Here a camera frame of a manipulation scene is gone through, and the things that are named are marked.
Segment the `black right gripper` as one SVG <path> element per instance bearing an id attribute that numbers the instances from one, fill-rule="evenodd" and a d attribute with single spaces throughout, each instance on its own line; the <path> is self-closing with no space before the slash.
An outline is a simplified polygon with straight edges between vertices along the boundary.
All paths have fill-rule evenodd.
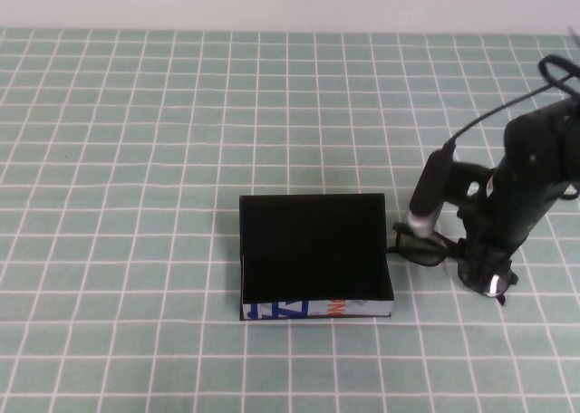
<path id="1" fill-rule="evenodd" d="M 513 284 L 511 255 L 565 191 L 565 181 L 526 187 L 506 170 L 489 173 L 458 211 L 466 230 L 457 242 L 458 268 L 472 269 L 484 257 L 484 290 L 506 291 Z"/>

